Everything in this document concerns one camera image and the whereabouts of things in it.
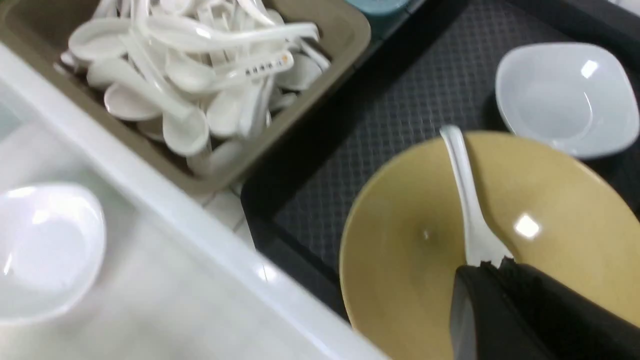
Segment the textured black mat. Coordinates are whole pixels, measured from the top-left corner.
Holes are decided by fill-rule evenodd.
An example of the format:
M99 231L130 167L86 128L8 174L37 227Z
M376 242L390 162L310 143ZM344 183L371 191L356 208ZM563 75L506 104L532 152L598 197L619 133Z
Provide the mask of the textured black mat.
M355 130L275 215L281 228L329 268L338 269L340 236L351 204L384 162L436 136L444 124L504 129L493 92L500 59L520 45L573 41L504 0L458 3L462 8L452 5L452 11L462 12L432 46L384 92L348 109L356 117ZM629 75L638 94L636 76ZM588 165L638 208L637 142L613 159Z

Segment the yellow plate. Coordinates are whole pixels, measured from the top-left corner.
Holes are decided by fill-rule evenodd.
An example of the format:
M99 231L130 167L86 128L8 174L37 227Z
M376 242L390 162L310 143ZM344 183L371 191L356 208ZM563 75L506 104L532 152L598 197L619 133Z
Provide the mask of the yellow plate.
M521 263L640 325L640 224L590 169L542 144L467 133L484 217ZM382 167L342 236L353 327L393 359L452 359L449 308L464 264L460 200L442 139Z

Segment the spoon handle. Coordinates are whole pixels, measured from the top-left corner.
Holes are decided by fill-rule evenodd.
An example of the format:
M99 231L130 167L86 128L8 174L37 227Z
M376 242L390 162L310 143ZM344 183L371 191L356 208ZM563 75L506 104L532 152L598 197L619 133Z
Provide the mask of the spoon handle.
M478 228L478 224L484 223L484 217L478 202L474 174L471 171L465 139L457 126L443 126L440 128L440 134L447 146L453 175L458 185L465 228Z

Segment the white dish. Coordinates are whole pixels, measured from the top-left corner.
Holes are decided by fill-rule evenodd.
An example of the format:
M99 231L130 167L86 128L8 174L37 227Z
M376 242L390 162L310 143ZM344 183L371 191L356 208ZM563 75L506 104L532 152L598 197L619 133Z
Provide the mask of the white dish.
M636 97L613 54L590 44L519 47L500 62L500 114L514 134L576 158L631 146L640 130Z
M41 322L73 308L102 265L100 203L73 184L44 184L0 197L0 324Z

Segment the tan plastic tray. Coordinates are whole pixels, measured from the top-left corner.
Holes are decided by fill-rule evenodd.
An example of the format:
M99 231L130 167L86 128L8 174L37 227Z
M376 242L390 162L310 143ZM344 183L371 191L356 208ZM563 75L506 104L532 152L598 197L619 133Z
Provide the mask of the tan plastic tray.
M200 179L186 168L184 160L151 144L135 130L112 117L104 109L99 94L83 79L64 76L53 64L67 49L67 39L78 25L90 19L98 0L0 0L0 42L30 64L91 115L113 136L145 159L185 192L209 193L241 179L297 121L318 105L352 71L353 63L369 44L371 29L367 19L343 0L265 0L285 21L311 21L321 32L319 50L332 66L278 114L273 124L258 138L247 142L242 155L221 176Z

